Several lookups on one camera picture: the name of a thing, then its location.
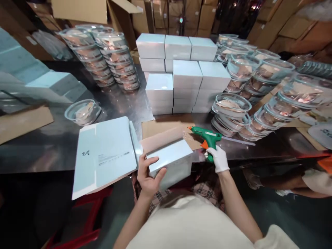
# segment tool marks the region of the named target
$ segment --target hand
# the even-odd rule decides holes
[[[227,156],[226,152],[221,149],[218,145],[216,149],[208,148],[207,151],[213,156],[213,161],[215,165],[215,172],[223,172],[229,170],[228,163],[227,163]]]
[[[146,159],[146,153],[143,153],[139,157],[137,180],[142,187],[141,194],[149,198],[152,198],[153,195],[158,192],[160,182],[162,181],[163,177],[167,172],[166,168],[162,168],[154,179],[149,176],[149,165],[155,163],[158,160],[159,157],[151,157],[149,159]]]

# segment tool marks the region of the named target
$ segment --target glue gun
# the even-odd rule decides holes
[[[196,127],[196,126],[190,126],[188,127],[194,134],[197,134],[201,137],[204,138],[204,142],[201,144],[201,146],[204,149],[207,148],[213,148],[216,149],[215,147],[215,143],[221,140],[222,135],[220,133],[216,133],[210,130],[206,130],[200,127]],[[207,157],[208,161],[210,163],[213,163],[213,156],[209,153],[208,157]]]

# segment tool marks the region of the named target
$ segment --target white glove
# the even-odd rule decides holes
[[[207,149],[207,151],[213,156],[215,172],[218,173],[229,170],[226,152],[223,149],[221,149],[218,145],[216,146],[216,148],[217,150],[213,148]]]

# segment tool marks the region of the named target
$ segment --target metal table surface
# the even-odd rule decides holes
[[[87,86],[102,107],[102,113],[96,122],[127,116],[133,122],[138,139],[142,139],[141,123],[153,120],[154,117],[145,93],[144,73],[139,65],[137,71],[140,89],[123,93],[116,85],[109,91],[101,91],[79,62],[45,64],[55,71],[72,73]],[[68,106],[69,104],[50,104],[54,123],[0,145],[0,174],[73,170],[81,127],[64,117]],[[0,101],[0,109],[7,113],[24,107],[26,106],[16,100]],[[192,117],[196,126],[214,130],[211,126],[212,113],[192,113]],[[242,140],[239,135],[234,138]],[[256,146],[227,140],[222,140],[219,144],[226,151],[228,160],[277,158],[287,161],[326,155],[317,151],[295,128],[279,129],[257,141]],[[194,162],[204,160],[203,149],[195,150]]]

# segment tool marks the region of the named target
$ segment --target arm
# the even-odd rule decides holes
[[[318,192],[315,192],[309,188],[294,188],[291,190],[294,194],[298,194],[298,195],[303,195],[306,197],[310,197],[310,198],[326,198],[326,197],[330,197],[330,195],[327,194],[321,194]]]
[[[243,201],[238,188],[229,172],[225,151],[219,146],[208,148],[213,155],[215,172],[218,174],[222,195],[225,201],[226,213],[233,223],[247,236],[252,243],[263,238],[256,221]]]
[[[147,221],[150,202],[153,195],[158,192],[160,182],[167,171],[165,168],[162,168],[155,179],[148,176],[149,165],[158,160],[159,157],[146,159],[146,154],[144,153],[139,157],[137,180],[142,187],[142,191],[134,209],[115,241],[113,249],[125,249]]]

